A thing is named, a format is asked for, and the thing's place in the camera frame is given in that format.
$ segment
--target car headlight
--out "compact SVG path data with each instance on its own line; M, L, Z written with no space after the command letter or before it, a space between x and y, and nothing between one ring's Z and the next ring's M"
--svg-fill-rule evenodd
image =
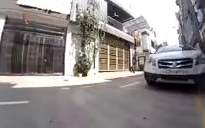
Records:
M205 64L205 55L201 54L195 59L195 65Z
M150 57L150 58L148 59L147 63L148 63L148 64L151 64L151 63L152 63L153 66L156 66L156 59Z

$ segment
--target car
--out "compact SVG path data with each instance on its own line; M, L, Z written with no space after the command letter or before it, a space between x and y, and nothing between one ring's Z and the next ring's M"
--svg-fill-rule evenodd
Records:
M205 54L191 46L164 46L149 55L144 77L156 82L205 85Z

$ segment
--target balcony railing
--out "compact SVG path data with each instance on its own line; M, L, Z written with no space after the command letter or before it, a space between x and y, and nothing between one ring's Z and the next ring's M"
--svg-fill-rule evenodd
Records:
M108 24L119 29L119 30L123 30L123 25L121 22L111 18L110 16L107 17L108 20Z

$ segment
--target metal gate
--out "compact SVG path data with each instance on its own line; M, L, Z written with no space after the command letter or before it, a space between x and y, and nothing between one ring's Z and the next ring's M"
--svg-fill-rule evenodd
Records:
M0 74L62 74L64 52L63 35L5 27L0 45Z

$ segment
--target asphalt road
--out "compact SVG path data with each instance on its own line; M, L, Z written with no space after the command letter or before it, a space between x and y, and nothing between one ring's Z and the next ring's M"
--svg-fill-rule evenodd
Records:
M63 88L0 83L0 128L202 128L197 89L143 76Z

